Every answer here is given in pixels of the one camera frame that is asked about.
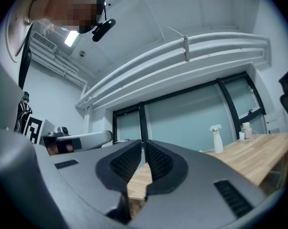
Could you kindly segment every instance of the ceiling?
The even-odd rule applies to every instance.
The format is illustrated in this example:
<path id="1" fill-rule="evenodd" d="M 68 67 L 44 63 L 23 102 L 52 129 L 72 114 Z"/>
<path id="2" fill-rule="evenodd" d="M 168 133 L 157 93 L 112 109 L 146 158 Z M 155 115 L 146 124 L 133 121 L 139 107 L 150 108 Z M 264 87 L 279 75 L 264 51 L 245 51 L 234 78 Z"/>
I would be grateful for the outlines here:
<path id="1" fill-rule="evenodd" d="M 214 31 L 241 31 L 237 20 L 245 13 L 242 0 L 107 0 L 107 17 L 116 20 L 99 42 L 92 33 L 79 35 L 72 47 L 64 44 L 67 31 L 54 28 L 46 37 L 58 45 L 96 78 L 87 79 L 93 86 L 106 75 L 132 58 L 157 46 L 188 36 Z M 36 23 L 33 30 L 43 33 L 46 21 Z"/>

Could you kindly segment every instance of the black mesh vent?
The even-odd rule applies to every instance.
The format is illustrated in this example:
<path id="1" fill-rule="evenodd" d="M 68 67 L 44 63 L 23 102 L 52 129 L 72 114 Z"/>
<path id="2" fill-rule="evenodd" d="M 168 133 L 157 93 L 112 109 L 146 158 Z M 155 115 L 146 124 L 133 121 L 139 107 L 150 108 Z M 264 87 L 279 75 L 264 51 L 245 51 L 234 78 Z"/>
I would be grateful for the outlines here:
<path id="1" fill-rule="evenodd" d="M 173 159 L 147 143 L 147 162 L 151 169 L 152 181 L 167 175 L 173 167 Z"/>
<path id="2" fill-rule="evenodd" d="M 78 164 L 78 162 L 73 159 L 73 160 L 69 160 L 69 161 L 65 161 L 65 162 L 62 162 L 62 163 L 55 164 L 54 166 L 56 166 L 57 169 L 62 169 L 62 168 L 65 168 L 65 167 L 73 166 L 75 164 Z"/>
<path id="3" fill-rule="evenodd" d="M 219 181 L 214 183 L 214 185 L 237 218 L 242 217 L 253 209 L 251 204 L 229 181 Z"/>
<path id="4" fill-rule="evenodd" d="M 141 143 L 128 150 L 110 163 L 111 170 L 120 178 L 129 182 L 141 160 Z"/>

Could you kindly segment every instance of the black window frame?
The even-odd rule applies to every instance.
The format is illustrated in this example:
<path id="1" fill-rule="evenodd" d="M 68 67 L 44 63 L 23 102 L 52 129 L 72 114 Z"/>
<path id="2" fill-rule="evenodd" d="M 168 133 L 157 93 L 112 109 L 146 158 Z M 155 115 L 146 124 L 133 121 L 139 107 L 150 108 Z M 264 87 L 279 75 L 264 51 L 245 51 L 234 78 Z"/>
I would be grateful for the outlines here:
<path id="1" fill-rule="evenodd" d="M 249 86 L 253 89 L 253 93 L 257 99 L 257 102 L 259 104 L 259 109 L 250 112 L 247 116 L 239 119 L 238 117 L 238 113 L 236 110 L 236 107 L 234 105 L 233 99 L 231 98 L 225 83 L 228 82 L 232 82 L 238 79 L 242 79 L 245 78 L 245 80 L 247 81 L 247 83 L 249 84 Z M 198 90 L 200 88 L 204 88 L 210 85 L 214 85 L 217 84 L 222 92 L 222 94 L 224 95 L 224 98 L 226 100 L 226 103 L 229 107 L 230 110 L 230 114 L 233 120 L 233 124 L 234 124 L 234 128 L 235 128 L 235 133 L 236 133 L 236 138 L 238 139 L 239 137 L 239 132 L 241 131 L 240 126 L 242 125 L 242 123 L 244 122 L 249 122 L 251 120 L 253 120 L 254 118 L 260 116 L 260 115 L 265 115 L 265 108 L 263 105 L 263 102 L 258 94 L 258 91 L 253 83 L 253 81 L 251 80 L 250 76 L 248 75 L 248 73 L 246 71 L 238 73 L 238 74 L 233 74 L 227 77 L 223 77 L 223 78 L 217 78 L 216 80 L 210 81 L 210 82 L 206 82 L 200 85 L 195 85 L 192 87 L 188 87 L 170 94 L 166 94 L 157 98 L 153 98 L 144 102 L 140 102 L 138 104 L 134 104 L 132 106 L 129 106 L 127 108 L 123 108 L 117 111 L 113 111 L 113 126 L 112 126 L 112 131 L 113 131 L 113 144 L 117 143 L 117 117 L 122 116 L 122 115 L 126 115 L 135 111 L 139 112 L 139 124 L 140 124 L 140 132 L 141 132 L 141 137 L 142 137 L 142 143 L 143 143 L 143 147 L 144 147 L 144 151 L 145 151 L 145 156 L 146 156 L 146 142 L 148 141 L 148 129 L 147 129 L 147 122 L 146 122 L 146 114 L 145 114 L 145 105 L 147 104 L 151 104 L 157 101 L 161 101 L 167 98 L 171 98 L 171 97 L 175 97 L 181 94 L 185 94 L 188 92 L 192 92 L 195 90 Z"/>

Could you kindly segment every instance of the metal bracket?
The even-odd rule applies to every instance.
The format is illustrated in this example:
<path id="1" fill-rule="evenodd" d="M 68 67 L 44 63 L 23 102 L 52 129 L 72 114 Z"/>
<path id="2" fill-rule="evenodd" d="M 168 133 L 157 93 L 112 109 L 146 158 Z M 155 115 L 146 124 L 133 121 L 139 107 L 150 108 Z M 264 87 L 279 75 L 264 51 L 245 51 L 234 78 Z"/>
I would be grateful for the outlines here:
<path id="1" fill-rule="evenodd" d="M 67 68 L 65 68 L 65 71 L 64 71 L 64 73 L 63 73 L 62 77 L 65 77 L 65 75 L 66 75 L 66 72 L 67 72 Z"/>
<path id="2" fill-rule="evenodd" d="M 185 61 L 190 62 L 190 46 L 188 43 L 188 36 L 183 36 L 183 48 L 184 48 L 184 55 L 185 55 Z"/>

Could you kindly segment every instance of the air vent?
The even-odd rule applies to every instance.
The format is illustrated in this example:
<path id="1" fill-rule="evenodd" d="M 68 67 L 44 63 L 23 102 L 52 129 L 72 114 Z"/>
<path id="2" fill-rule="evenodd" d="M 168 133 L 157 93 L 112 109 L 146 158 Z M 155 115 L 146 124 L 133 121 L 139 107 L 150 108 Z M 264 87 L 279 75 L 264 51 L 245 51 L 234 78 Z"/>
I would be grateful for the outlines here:
<path id="1" fill-rule="evenodd" d="M 69 160 L 69 161 L 55 164 L 54 166 L 56 166 L 57 169 L 62 169 L 65 167 L 76 165 L 76 164 L 79 164 L 79 162 L 77 162 L 76 160 L 73 159 L 73 160 Z"/>
<path id="2" fill-rule="evenodd" d="M 244 216 L 253 209 L 251 204 L 229 181 L 219 181 L 214 185 L 237 218 Z"/>
<path id="3" fill-rule="evenodd" d="M 57 45 L 53 44 L 51 41 L 49 41 L 37 32 L 34 32 L 32 34 L 32 41 L 51 53 L 55 52 L 57 49 Z"/>

